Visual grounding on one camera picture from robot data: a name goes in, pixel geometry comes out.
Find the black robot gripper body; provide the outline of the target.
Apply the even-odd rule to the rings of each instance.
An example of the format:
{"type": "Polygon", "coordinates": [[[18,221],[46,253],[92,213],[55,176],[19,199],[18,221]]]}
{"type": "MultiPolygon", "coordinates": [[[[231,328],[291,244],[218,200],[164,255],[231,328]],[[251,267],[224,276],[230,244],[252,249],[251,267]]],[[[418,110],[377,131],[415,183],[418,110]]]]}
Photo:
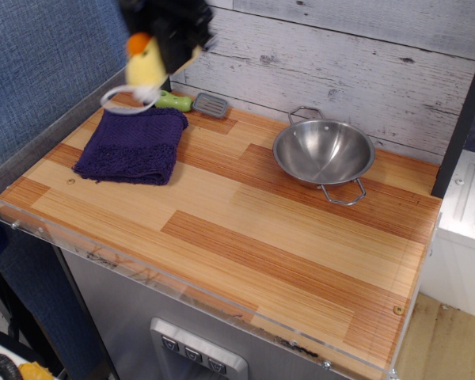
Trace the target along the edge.
{"type": "Polygon", "coordinates": [[[129,33],[145,32],[157,39],[169,74],[193,57],[195,48],[208,49],[215,37],[210,30],[213,13],[204,0],[119,1],[129,33]]]}

